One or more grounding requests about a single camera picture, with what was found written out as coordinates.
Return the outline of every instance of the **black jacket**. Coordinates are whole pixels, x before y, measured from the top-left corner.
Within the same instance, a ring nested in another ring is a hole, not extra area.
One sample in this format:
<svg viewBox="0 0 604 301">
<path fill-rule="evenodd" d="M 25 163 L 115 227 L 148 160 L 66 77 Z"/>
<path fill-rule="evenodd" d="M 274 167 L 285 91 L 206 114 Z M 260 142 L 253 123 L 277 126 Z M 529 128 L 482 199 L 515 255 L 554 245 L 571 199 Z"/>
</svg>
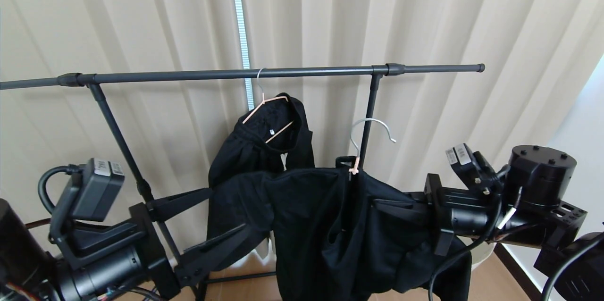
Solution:
<svg viewBox="0 0 604 301">
<path fill-rule="evenodd" d="M 220 183 L 241 173 L 264 170 L 282 172 L 285 167 L 289 170 L 315 166 L 311 145 L 312 132 L 308 129 L 304 105 L 286 93 L 277 96 L 285 96 L 287 101 L 268 101 L 245 124 L 243 121 L 250 112 L 237 121 L 235 129 L 222 144 L 210 166 L 209 184 L 214 191 L 220 189 Z M 280 131 L 289 122 L 293 124 L 266 143 L 272 134 Z M 281 159 L 283 154 L 286 154 L 285 163 Z M 218 222 L 227 220 L 232 224 L 230 211 L 225 210 L 222 204 L 216 204 L 215 200 L 215 197 L 210 198 L 208 239 L 222 234 L 222 230 L 217 228 Z M 268 232 L 258 232 L 247 244 L 266 237 Z M 254 248 L 255 245 L 250 248 L 244 243 L 222 262 L 217 270 L 227 268 Z"/>
<path fill-rule="evenodd" d="M 376 198 L 412 202 L 362 171 L 350 182 L 345 167 L 241 174 L 216 190 L 216 205 L 233 215 L 216 228 L 224 233 L 247 223 L 259 234 L 274 230 L 285 301 L 365 301 L 372 293 L 427 286 L 444 260 L 432 254 L 429 230 L 376 210 Z M 261 240 L 252 236 L 246 249 Z M 455 239 L 451 250 L 463 246 Z M 468 254 L 438 276 L 434 291 L 442 301 L 468 299 L 470 268 Z"/>
</svg>

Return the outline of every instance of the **fabric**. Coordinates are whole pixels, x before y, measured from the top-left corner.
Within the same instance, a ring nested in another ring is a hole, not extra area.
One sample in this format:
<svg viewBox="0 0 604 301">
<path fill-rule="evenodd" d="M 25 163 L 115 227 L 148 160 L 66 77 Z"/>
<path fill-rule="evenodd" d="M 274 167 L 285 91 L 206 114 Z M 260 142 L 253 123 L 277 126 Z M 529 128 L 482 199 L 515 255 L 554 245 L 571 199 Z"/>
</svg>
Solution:
<svg viewBox="0 0 604 301">
<path fill-rule="evenodd" d="M 315 166 L 312 152 L 312 131 L 308 129 L 304 105 L 298 99 L 286 93 L 277 97 L 286 97 L 266 102 L 245 124 L 243 121 L 251 112 L 241 116 L 233 132 L 227 137 L 209 171 L 209 185 L 216 192 L 220 183 L 241 173 L 254 171 L 283 172 L 286 168 L 310 168 Z M 287 123 L 293 122 L 282 133 L 266 143 Z M 224 210 L 222 203 L 216 203 L 216 196 L 210 198 L 208 216 L 208 238 L 222 232 L 217 228 L 219 220 L 231 220 L 233 217 Z M 254 234 L 250 243 L 256 239 L 265 239 L 256 243 L 261 257 L 268 254 L 268 232 Z M 254 248 L 242 244 L 229 256 L 217 270 L 225 269 L 237 262 Z"/>
<path fill-rule="evenodd" d="M 426 287 L 444 257 L 432 254 L 429 230 L 377 211 L 375 198 L 412 202 L 409 195 L 365 172 L 349 181 L 347 167 L 253 172 L 223 183 L 215 201 L 233 217 L 223 233 L 247 223 L 258 234 L 274 230 L 277 281 L 285 301 L 365 301 L 390 289 Z M 248 241 L 254 249 L 263 237 Z M 455 239 L 451 250 L 464 247 Z M 468 254 L 442 273 L 435 293 L 465 301 L 470 288 Z"/>
</svg>

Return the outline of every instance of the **brown floor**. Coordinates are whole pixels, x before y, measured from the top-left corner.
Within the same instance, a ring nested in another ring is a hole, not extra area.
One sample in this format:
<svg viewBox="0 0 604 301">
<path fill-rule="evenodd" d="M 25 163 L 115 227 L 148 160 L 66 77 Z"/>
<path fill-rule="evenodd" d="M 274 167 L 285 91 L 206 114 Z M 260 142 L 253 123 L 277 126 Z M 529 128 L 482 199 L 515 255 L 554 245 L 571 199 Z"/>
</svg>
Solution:
<svg viewBox="0 0 604 301">
<path fill-rule="evenodd" d="M 213 273 L 212 277 L 223 277 L 258 273 L 258 270 L 247 267 L 229 268 L 225 271 Z M 136 294 L 128 294 L 121 301 L 140 301 L 141 297 Z M 210 284 L 205 301 L 278 301 L 280 300 L 277 281 L 274 276 L 262 277 L 251 280 L 224 282 L 221 284 Z M 405 294 L 390 291 L 384 294 L 374 294 L 369 301 L 427 301 L 427 292 L 422 289 L 410 290 Z M 175 297 L 175 301 L 192 301 L 193 294 L 186 288 Z M 494 254 L 483 264 L 472 272 L 470 284 L 470 301 L 530 301 L 516 280 L 507 271 L 505 266 Z"/>
</svg>

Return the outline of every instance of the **clothes rack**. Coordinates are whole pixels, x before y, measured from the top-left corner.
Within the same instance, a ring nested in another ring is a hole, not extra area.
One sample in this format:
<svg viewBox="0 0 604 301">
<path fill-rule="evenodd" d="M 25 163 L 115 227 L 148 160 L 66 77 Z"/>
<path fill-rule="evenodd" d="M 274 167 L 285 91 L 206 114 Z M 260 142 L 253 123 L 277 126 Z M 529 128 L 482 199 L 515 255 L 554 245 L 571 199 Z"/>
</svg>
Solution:
<svg viewBox="0 0 604 301">
<path fill-rule="evenodd" d="M 407 66 L 402 64 L 385 64 L 372 65 L 366 67 L 290 67 L 263 69 L 263 78 L 276 77 L 321 77 L 331 75 L 370 75 L 371 84 L 369 85 L 369 101 L 367 102 L 367 113 L 365 118 L 373 117 L 376 98 L 378 96 L 379 82 L 382 77 L 402 75 L 404 73 L 447 73 L 447 72 L 483 72 L 484 64 L 476 65 L 420 65 Z M 0 82 L 0 90 L 9 90 L 17 88 L 35 88 L 43 86 L 71 86 L 83 87 L 87 86 L 95 101 L 99 104 L 99 108 L 113 134 L 115 141 L 118 143 L 119 150 L 123 153 L 130 170 L 136 181 L 138 193 L 142 196 L 147 204 L 153 202 L 153 194 L 149 183 L 143 178 L 136 161 L 130 152 L 124 136 L 122 135 L 117 122 L 111 112 L 109 104 L 105 98 L 101 84 L 109 83 L 132 83 L 132 82 L 171 82 L 181 80 L 208 80 L 208 79 L 247 79 L 255 78 L 258 69 L 228 69 L 228 70 L 208 70 L 208 71 L 174 71 L 174 72 L 146 72 L 146 73 L 112 73 L 112 74 L 82 74 L 68 73 L 59 75 L 54 78 L 44 79 L 27 79 L 14 80 L 9 82 Z M 362 168 L 365 153 L 367 153 L 367 144 L 369 143 L 369 132 L 371 130 L 371 122 L 365 122 L 363 136 L 361 142 L 361 157 L 359 168 Z M 159 229 L 168 243 L 170 251 L 174 255 L 178 264 L 181 261 L 181 254 L 174 242 L 168 227 L 164 222 L 158 222 Z M 253 279 L 256 277 L 265 277 L 274 275 L 275 272 L 231 276 L 221 279 L 207 279 L 194 288 L 193 292 L 198 301 L 205 299 L 207 284 L 228 282 L 235 280 Z"/>
</svg>

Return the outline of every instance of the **dark baseboard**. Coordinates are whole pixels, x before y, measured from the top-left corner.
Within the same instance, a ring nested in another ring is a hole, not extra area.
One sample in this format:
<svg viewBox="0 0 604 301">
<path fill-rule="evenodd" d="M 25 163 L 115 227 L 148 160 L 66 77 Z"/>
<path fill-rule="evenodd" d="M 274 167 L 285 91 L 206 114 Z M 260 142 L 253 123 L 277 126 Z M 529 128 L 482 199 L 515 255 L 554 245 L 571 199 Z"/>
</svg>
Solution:
<svg viewBox="0 0 604 301">
<path fill-rule="evenodd" d="M 520 284 L 520 288 L 528 295 L 531 301 L 539 301 L 541 298 L 541 292 L 535 287 L 529 276 L 524 273 L 524 270 L 520 268 L 516 260 L 512 258 L 510 253 L 505 249 L 501 243 L 497 243 L 495 246 L 495 254 L 499 260 L 505 265 L 505 268 L 510 271 L 514 279 Z"/>
</svg>

